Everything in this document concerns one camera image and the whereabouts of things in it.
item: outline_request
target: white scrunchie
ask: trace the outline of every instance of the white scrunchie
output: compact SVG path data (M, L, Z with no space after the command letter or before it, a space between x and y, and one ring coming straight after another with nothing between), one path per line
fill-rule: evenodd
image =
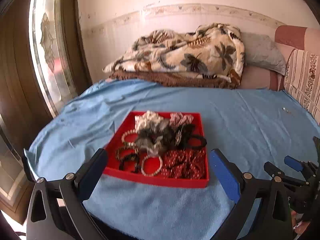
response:
M150 128L150 122L153 122L155 124L161 122L163 120L162 116L159 116L157 113L153 111L146 111L143 115L136 115L134 117L136 124L135 124L135 130L137 133L145 128Z

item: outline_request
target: brown blanket trim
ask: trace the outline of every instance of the brown blanket trim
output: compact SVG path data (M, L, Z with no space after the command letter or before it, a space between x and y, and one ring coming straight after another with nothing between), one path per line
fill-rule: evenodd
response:
M165 87L208 87L208 88L228 88L234 89L236 85L228 83L222 78L214 79L200 79L187 78L180 76L178 73L164 73L164 72L127 72L124 70L116 70L110 76L113 79L143 79L145 81L157 82Z

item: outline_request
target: white wall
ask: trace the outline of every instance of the white wall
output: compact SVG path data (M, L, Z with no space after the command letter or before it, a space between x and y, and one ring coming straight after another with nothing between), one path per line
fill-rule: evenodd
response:
M143 22L110 25L110 20L124 14L164 5L202 3L227 5L257 12L287 25L320 29L320 25L303 0L78 0L80 26L85 54L94 82L103 79L102 68L124 53L140 35L157 28L171 28L178 32L194 31L200 24L228 22L243 31L274 36L275 29L241 18L217 15L159 16Z

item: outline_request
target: red tray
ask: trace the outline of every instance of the red tray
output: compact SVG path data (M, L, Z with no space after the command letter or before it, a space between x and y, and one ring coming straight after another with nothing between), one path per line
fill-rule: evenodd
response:
M134 163L127 162L124 166L124 171L119 170L120 162L116 159L116 150L121 147L123 144L121 142L121 136L128 130L134 129L135 120L134 117L136 115L142 115L145 112L130 112L127 117L124 119L123 123L116 131L115 135L111 139L111 141L104 147L104 149L108 153L108 163L105 167L103 173L117 177L120 179L126 179L134 182L140 182L144 184L151 184L157 186L165 186L165 187L183 187L183 188L201 188L206 187L209 183L209 173L208 173L208 160L207 155L205 155L205 178L204 179L173 179L173 178L165 178L161 175L161 173L157 174L154 177L147 177L142 175L141 172L139 173L132 173L131 171L134 170ZM158 114L164 118L170 118L170 113L167 112L158 112ZM201 116L199 113L183 113L183 114L191 114L193 115L192 123L195 124L196 128L194 134L198 134L204 136L202 123L201 123ZM128 135L125 140L126 141L134 141L137 137L136 134ZM189 143L191 145L198 145L198 140L190 140ZM130 150L122 151L120 155L127 155L130 153ZM140 165L143 158L146 156L146 153L140 154ZM153 173L158 169L160 165L160 161L158 158L149 158L145 161L144 170L146 173Z

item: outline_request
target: pillow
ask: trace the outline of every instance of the pillow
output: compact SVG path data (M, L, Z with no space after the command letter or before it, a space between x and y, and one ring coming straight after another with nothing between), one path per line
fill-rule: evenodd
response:
M284 88L320 124L319 56L295 49L288 60Z
M245 66L241 75L239 89L270 89L278 90L277 73L265 68L256 66Z
M241 33L247 64L285 74L285 61L268 35Z

